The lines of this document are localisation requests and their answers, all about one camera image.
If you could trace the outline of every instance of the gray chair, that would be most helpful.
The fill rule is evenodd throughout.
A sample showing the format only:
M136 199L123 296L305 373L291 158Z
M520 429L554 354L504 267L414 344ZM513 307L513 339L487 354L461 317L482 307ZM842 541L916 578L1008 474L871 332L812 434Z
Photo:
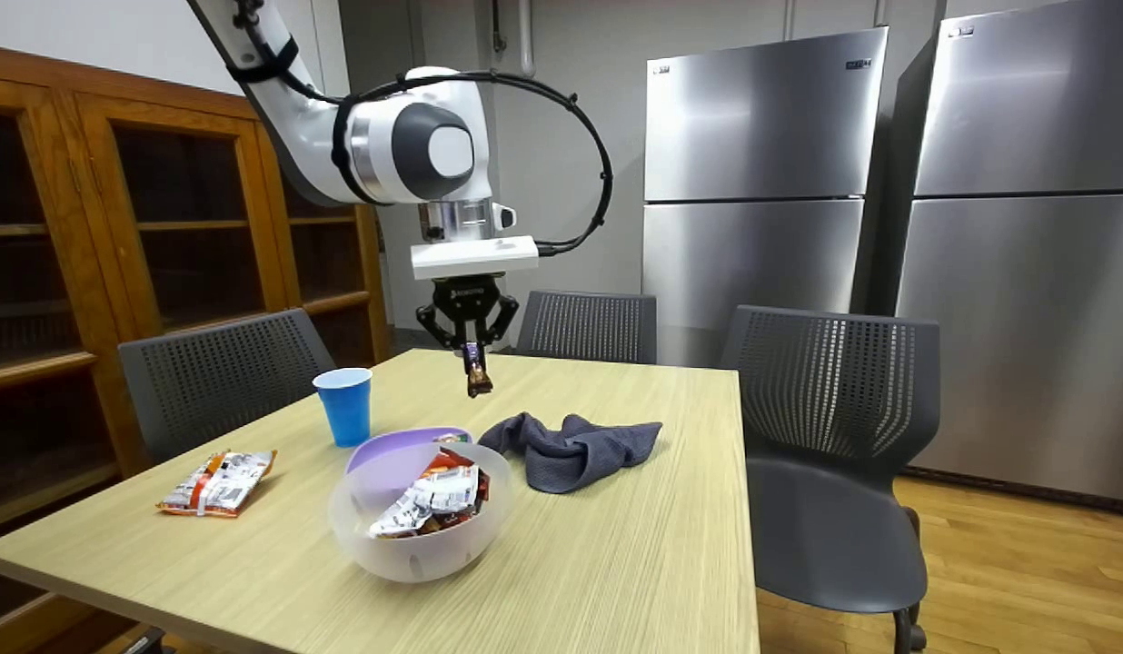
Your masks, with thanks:
M743 377L760 589L893 613L893 650L925 650L920 515L892 483L939 434L939 326L739 307L725 367Z
M336 367L302 309L123 340L121 362L154 460L308 396Z
M658 298L530 291L517 354L654 362Z

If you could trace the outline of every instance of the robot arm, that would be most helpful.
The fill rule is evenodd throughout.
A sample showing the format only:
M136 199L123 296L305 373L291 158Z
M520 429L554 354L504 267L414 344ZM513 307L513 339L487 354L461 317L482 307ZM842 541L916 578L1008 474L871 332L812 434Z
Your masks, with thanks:
M476 85L424 64L379 97L324 97L276 9L261 0L188 0L188 9L268 120L291 183L308 199L428 205L428 244L410 252L410 267L414 281L431 281L435 291L431 307L418 309L418 325L461 354L469 396L492 392L487 344L517 317L517 303L497 291L496 275L534 269L543 252L530 237L504 237L517 211L492 199Z

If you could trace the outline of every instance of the wooden cabinet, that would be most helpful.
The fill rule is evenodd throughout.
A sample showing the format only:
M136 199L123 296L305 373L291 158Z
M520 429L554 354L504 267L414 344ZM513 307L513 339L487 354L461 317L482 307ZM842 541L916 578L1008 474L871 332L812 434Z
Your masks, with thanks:
M0 51L0 531L144 465L121 340L305 307L388 357L376 228L293 195L244 97Z

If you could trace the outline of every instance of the chair leg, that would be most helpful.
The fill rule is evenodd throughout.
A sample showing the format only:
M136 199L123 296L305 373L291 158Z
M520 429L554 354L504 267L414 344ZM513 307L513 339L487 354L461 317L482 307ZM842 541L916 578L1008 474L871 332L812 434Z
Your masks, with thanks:
M910 609L893 609L893 654L914 654L927 647L927 634L920 630L920 604Z

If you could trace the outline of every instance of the chair backrest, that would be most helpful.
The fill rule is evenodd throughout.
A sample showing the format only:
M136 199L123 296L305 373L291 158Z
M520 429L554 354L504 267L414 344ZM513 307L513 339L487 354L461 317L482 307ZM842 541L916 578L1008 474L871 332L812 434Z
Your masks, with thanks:
M760 440L893 477L939 434L939 326L739 307L746 447Z
M517 354L654 362L658 298L530 291Z
M154 460L302 400L336 367L302 309L123 340L121 362Z

